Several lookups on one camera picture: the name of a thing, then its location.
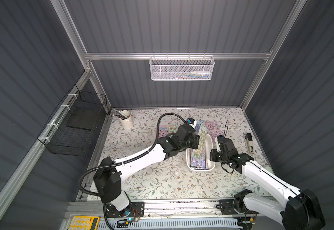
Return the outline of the white plastic storage tray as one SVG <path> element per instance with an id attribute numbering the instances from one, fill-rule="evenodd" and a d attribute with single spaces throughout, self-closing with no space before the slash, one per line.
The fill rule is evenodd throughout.
<path id="1" fill-rule="evenodd" d="M 186 149 L 186 164 L 191 171 L 209 172 L 215 168 L 215 162 L 210 161 L 210 153 L 213 149 L 213 141 L 209 134 L 205 137 L 205 147 L 203 149 L 202 159 L 192 157 L 194 149 Z"/>

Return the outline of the blue sticker sheet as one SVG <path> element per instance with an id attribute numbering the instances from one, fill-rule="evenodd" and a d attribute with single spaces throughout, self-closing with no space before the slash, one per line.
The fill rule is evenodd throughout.
<path id="1" fill-rule="evenodd" d="M 206 125 L 204 121 L 197 122 L 197 125 L 195 126 L 195 133 L 200 136 L 207 133 L 207 129 L 206 129 Z"/>

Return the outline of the white green owl sticker sheet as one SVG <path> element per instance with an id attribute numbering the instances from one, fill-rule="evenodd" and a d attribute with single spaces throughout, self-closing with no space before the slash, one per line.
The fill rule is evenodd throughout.
<path id="1" fill-rule="evenodd" d="M 206 134 L 204 135 L 199 135 L 199 144 L 197 149 L 193 149 L 191 151 L 191 157 L 195 157 L 198 159 L 206 158 L 206 152 L 205 152 L 205 140 L 206 140 Z"/>

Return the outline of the pink 3D sticker sheet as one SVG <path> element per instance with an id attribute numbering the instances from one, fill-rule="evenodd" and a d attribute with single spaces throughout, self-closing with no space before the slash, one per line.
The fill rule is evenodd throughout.
<path id="1" fill-rule="evenodd" d="M 205 121 L 204 123 L 206 128 L 208 129 L 208 134 L 211 136 L 212 139 L 215 139 L 223 134 L 217 121 Z"/>

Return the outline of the purple sticker sheet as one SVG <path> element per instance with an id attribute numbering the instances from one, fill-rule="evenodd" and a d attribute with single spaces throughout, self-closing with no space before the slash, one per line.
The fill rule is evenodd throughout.
<path id="1" fill-rule="evenodd" d="M 206 159 L 205 158 L 198 159 L 195 157 L 191 157 L 190 167 L 195 170 L 206 170 L 207 169 Z"/>

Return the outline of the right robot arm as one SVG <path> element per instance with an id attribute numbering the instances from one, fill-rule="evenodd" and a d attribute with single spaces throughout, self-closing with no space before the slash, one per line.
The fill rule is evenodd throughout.
<path id="1" fill-rule="evenodd" d="M 234 172 L 256 182 L 274 197 L 269 200 L 245 189 L 234 196 L 239 214 L 260 213 L 287 230 L 320 230 L 326 225 L 319 200 L 311 190 L 301 190 L 275 176 L 246 153 L 238 153 L 233 141 L 219 135 L 210 161 L 229 166 Z"/>

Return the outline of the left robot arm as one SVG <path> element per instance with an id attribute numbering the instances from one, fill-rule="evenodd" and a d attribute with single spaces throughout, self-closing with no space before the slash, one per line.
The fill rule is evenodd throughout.
<path id="1" fill-rule="evenodd" d="M 128 216 L 133 205 L 125 191 L 122 183 L 125 179 L 136 172 L 155 163 L 176 156 L 186 149 L 198 149 L 200 136 L 195 134 L 197 121 L 188 118 L 177 131 L 164 137 L 157 134 L 154 144 L 144 151 L 135 153 L 123 159 L 112 160 L 110 157 L 102 160 L 100 166 L 111 166 L 120 164 L 114 168 L 98 169 L 93 182 L 98 191 L 98 197 L 103 204 L 111 204 L 122 217 Z"/>

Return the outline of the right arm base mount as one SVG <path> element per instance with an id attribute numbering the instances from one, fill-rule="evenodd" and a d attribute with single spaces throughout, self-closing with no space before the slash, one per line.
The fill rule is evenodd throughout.
<path id="1" fill-rule="evenodd" d="M 215 207 L 221 211 L 222 215 L 253 214 L 256 216 L 258 214 L 258 212 L 246 209 L 240 202 L 237 204 L 235 199 L 220 199 L 218 202 Z"/>

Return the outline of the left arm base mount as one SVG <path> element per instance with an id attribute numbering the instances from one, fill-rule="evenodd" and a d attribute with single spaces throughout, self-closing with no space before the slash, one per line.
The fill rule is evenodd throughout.
<path id="1" fill-rule="evenodd" d="M 145 202 L 132 201 L 126 208 L 118 211 L 111 203 L 106 205 L 107 218 L 143 217 Z"/>

